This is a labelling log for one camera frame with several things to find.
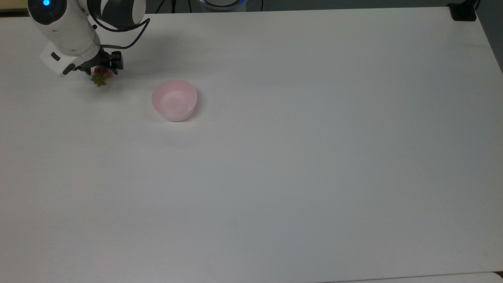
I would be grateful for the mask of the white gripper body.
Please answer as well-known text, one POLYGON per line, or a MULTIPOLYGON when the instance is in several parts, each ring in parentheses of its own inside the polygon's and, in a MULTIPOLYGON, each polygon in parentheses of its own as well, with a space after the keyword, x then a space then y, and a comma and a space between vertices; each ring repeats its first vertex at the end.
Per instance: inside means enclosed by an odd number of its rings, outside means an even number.
POLYGON ((39 55, 40 61, 58 77, 64 77, 85 62, 82 56, 62 53, 53 43, 47 43, 39 55))

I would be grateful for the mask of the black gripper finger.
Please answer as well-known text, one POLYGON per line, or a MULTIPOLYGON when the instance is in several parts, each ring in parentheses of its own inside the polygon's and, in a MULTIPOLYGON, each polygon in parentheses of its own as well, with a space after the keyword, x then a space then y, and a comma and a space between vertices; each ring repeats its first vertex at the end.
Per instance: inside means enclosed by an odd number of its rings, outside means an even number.
POLYGON ((124 69, 123 57, 120 51, 113 51, 111 53, 104 52, 102 60, 102 67, 110 70, 113 74, 118 75, 119 70, 124 69))
POLYGON ((81 71, 84 72, 86 75, 91 76, 94 67, 95 65, 93 63, 83 63, 80 66, 75 67, 73 71, 81 71))

